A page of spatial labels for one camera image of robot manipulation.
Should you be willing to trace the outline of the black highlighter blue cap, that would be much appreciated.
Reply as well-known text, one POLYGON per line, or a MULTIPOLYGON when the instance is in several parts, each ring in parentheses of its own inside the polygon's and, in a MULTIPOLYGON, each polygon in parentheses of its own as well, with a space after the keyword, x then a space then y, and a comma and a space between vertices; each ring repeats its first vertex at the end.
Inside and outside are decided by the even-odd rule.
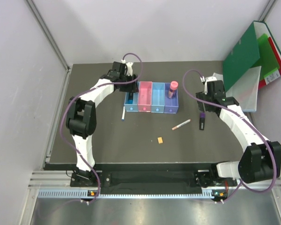
POLYGON ((132 104, 133 103, 133 96, 134 96, 134 93, 133 92, 130 92, 128 94, 128 100, 127 100, 127 103, 128 104, 132 104))

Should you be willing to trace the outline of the pink plastic drawer bin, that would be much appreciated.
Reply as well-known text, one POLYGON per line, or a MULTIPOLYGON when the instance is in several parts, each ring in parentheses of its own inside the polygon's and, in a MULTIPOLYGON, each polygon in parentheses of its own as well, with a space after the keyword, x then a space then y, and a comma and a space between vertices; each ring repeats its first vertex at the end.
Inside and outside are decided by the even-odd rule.
POLYGON ((152 86, 152 82, 139 82, 138 110, 140 112, 151 112, 152 86))

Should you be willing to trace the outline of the light blue drawer bin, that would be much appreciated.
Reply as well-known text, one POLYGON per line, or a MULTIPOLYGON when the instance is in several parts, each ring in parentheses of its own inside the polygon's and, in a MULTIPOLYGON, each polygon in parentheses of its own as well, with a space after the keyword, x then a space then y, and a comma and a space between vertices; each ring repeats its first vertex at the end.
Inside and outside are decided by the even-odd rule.
POLYGON ((152 113, 163 113, 165 107, 165 83, 153 82, 152 85, 152 113))

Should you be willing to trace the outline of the pink capped glue stick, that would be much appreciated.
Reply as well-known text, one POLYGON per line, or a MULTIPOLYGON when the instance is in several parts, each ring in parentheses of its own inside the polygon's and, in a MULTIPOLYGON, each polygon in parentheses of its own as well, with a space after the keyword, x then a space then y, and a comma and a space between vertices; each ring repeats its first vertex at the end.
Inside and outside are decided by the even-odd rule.
POLYGON ((173 98, 178 89, 178 82, 172 81, 169 85, 168 98, 173 98))

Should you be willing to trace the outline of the purple plastic drawer bin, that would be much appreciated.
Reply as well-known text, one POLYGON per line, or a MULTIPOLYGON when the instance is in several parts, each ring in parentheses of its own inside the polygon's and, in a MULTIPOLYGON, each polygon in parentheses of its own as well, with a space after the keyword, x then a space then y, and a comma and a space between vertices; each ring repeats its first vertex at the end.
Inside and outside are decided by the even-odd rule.
POLYGON ((168 98, 168 91, 169 91, 170 83, 165 83, 165 107, 164 113, 168 114, 176 114, 178 111, 178 89, 173 98, 168 98))

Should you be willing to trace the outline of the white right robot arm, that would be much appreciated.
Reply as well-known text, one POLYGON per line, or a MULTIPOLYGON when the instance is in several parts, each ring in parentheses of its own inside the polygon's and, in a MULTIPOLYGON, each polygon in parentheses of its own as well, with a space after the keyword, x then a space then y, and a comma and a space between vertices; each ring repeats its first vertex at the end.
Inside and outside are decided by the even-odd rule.
POLYGON ((243 155, 239 161, 221 162, 209 174, 212 184, 221 185, 226 178, 250 184, 278 178, 281 173, 281 144, 271 142, 253 126, 234 97, 226 96, 222 80, 202 80, 204 91, 196 93, 201 111, 214 112, 239 141, 243 155))

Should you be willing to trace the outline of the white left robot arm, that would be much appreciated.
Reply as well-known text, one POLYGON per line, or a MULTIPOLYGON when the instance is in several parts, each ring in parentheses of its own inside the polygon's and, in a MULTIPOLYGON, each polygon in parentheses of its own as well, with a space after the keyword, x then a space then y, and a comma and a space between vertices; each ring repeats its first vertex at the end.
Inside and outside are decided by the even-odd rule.
POLYGON ((77 154, 77 164, 72 175, 72 187, 90 187, 98 181, 94 171, 92 135, 96 129, 96 107, 114 91, 137 93, 138 76, 133 73, 133 63, 114 62, 108 73, 100 77, 89 92, 69 100, 66 117, 77 154))

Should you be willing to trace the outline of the black highlighter purple cap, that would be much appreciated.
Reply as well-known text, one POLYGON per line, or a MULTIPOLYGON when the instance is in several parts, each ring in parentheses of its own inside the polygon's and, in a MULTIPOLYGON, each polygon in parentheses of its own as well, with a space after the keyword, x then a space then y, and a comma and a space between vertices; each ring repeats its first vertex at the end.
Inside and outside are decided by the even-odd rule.
POLYGON ((204 112, 201 112, 200 119, 199 119, 199 129, 200 130, 205 129, 205 117, 206 117, 206 114, 204 112))

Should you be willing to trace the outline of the translucent light blue folder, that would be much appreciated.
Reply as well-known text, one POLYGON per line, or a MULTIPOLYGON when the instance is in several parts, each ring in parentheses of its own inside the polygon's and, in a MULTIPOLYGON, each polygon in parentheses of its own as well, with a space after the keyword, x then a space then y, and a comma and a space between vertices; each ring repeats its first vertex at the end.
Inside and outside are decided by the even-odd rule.
POLYGON ((257 96, 262 66, 248 69, 229 89, 225 90, 225 102, 237 101, 244 113, 257 110, 257 96))

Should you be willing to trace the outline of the white marker blue cap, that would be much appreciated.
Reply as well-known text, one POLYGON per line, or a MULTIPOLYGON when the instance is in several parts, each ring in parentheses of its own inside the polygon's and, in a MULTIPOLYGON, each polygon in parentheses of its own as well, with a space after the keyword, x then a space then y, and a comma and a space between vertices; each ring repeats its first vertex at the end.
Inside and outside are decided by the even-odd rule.
POLYGON ((122 121, 125 120, 125 114, 126 114, 126 109, 125 109, 125 106, 123 106, 123 112, 122 112, 122 117, 121 117, 122 121))

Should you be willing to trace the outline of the red folder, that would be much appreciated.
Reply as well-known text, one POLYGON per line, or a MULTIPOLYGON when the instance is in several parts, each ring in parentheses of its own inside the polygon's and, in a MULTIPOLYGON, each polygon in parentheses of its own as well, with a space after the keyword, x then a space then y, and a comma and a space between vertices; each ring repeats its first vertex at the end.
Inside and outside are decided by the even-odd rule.
POLYGON ((260 59, 257 65, 261 66, 258 89, 261 89, 281 77, 281 58, 273 39, 267 34, 263 34, 258 43, 260 59))

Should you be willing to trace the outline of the green binder folder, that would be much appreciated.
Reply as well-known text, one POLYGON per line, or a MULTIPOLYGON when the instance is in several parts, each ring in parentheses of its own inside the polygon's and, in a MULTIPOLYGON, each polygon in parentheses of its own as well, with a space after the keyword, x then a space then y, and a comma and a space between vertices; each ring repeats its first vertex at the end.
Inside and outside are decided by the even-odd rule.
POLYGON ((273 39, 281 58, 281 50, 268 25, 265 22, 253 21, 223 62, 225 88, 229 89, 248 69, 258 66, 260 59, 258 39, 263 34, 273 39))

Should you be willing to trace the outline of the white marker pink cap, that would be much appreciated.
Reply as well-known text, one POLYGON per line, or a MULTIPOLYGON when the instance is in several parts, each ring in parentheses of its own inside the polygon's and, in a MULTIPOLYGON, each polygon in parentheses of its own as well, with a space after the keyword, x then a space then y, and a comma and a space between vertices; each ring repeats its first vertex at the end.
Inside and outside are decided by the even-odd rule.
POLYGON ((186 121, 184 121, 184 122, 182 122, 182 123, 180 123, 180 124, 174 126, 174 127, 172 128, 172 130, 176 130, 176 129, 178 129, 178 128, 180 128, 180 127, 182 127, 182 126, 184 126, 184 125, 186 125, 186 124, 188 124, 188 123, 190 123, 190 122, 191 122, 191 119, 188 119, 188 120, 186 120, 186 121))

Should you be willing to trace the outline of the orange eraser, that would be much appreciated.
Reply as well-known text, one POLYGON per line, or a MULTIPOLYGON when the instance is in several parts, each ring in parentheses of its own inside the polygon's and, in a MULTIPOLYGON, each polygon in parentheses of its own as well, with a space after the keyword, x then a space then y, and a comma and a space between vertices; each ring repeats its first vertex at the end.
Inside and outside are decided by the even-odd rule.
POLYGON ((159 144, 163 143, 162 137, 158 137, 157 140, 158 140, 158 143, 159 143, 159 144))

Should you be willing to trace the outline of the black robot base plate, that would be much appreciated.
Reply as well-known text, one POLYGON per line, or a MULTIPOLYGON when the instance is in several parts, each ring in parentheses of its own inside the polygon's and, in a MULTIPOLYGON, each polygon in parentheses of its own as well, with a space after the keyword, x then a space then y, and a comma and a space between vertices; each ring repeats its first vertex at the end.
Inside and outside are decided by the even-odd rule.
POLYGON ((148 185, 162 185, 171 188, 236 186, 232 178, 216 178, 211 163, 132 163, 132 164, 96 164, 102 188, 127 188, 133 190, 148 185))

